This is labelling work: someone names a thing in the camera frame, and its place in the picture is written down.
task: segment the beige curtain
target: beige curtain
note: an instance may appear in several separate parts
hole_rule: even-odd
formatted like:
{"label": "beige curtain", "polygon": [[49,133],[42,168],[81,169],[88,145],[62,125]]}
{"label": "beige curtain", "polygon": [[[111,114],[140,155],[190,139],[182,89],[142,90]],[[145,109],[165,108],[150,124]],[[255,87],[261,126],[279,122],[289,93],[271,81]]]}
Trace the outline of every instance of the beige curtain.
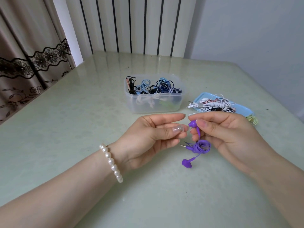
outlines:
{"label": "beige curtain", "polygon": [[74,67],[52,0],[0,0],[0,123]]}

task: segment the fingernail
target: fingernail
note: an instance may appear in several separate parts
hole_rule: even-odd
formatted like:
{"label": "fingernail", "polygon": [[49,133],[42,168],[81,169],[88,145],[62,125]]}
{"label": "fingernail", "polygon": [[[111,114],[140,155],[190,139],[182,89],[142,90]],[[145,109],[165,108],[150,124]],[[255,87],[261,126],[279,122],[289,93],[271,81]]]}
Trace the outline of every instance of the fingernail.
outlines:
{"label": "fingernail", "polygon": [[196,124],[200,127],[206,127],[207,126],[207,122],[204,121],[203,119],[196,119]]}
{"label": "fingernail", "polygon": [[179,133],[183,132],[185,130],[185,128],[183,125],[177,125],[177,126],[172,127],[172,130],[173,130],[174,134],[179,134]]}

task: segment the glossy table surface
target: glossy table surface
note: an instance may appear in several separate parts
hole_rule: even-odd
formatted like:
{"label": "glossy table surface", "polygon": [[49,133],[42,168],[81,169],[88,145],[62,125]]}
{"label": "glossy table surface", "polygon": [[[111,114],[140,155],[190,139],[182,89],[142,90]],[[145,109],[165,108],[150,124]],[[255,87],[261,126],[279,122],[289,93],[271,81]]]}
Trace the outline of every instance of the glossy table surface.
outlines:
{"label": "glossy table surface", "polygon": [[[124,79],[141,73],[179,76],[189,91],[178,112],[187,115],[196,112],[187,100],[201,92],[249,107],[266,141],[304,169],[304,124],[237,65],[96,52],[0,126],[0,205],[119,138],[140,116],[125,106]],[[289,227],[214,148],[186,169],[181,161],[191,157],[180,146],[160,153],[116,184],[77,227]]]}

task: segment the right hand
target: right hand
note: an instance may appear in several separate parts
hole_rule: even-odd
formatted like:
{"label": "right hand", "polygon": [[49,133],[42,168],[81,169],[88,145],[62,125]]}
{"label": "right hand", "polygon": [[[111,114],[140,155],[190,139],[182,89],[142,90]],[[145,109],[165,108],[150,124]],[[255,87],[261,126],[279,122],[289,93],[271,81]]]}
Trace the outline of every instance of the right hand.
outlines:
{"label": "right hand", "polygon": [[[188,117],[196,120],[202,130],[201,136],[240,171],[252,175],[260,166],[277,153],[268,145],[248,120],[236,113],[206,112]],[[192,140],[199,138],[195,128],[191,129]]]}

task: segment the lace trim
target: lace trim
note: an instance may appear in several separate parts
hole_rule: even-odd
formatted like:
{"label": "lace trim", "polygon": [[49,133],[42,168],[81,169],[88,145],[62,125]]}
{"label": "lace trim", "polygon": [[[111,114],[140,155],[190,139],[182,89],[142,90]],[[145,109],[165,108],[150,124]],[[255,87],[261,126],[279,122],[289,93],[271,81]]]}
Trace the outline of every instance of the lace trim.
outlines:
{"label": "lace trim", "polygon": [[33,70],[28,60],[14,58],[11,61],[0,57],[0,77],[30,79],[35,72],[48,71],[50,66],[58,66],[60,62],[67,62],[66,55],[71,55],[66,38],[55,48],[45,47],[42,52],[36,51],[33,56],[26,56],[33,64]]}

